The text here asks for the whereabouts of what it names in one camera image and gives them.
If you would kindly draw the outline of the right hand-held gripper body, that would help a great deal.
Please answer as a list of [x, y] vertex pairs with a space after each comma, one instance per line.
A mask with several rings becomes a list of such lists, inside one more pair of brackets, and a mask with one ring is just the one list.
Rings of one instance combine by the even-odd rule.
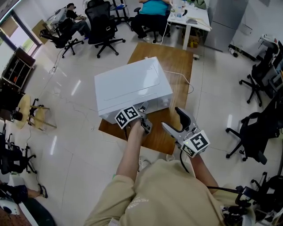
[[180, 145], [180, 150], [184, 151], [191, 158], [204, 152], [210, 145], [210, 141], [204, 130], [196, 128], [185, 136], [182, 136], [177, 142]]

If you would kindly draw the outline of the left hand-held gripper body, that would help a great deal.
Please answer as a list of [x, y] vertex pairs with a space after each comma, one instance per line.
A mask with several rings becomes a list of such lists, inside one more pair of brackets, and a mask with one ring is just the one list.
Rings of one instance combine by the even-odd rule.
[[138, 112], [133, 105], [124, 109], [121, 109], [119, 113], [115, 116], [115, 121], [121, 129], [124, 129], [129, 125], [130, 122], [139, 119], [141, 121], [141, 126], [144, 128], [145, 133], [149, 134], [152, 130], [152, 123], [148, 120], [146, 113]]

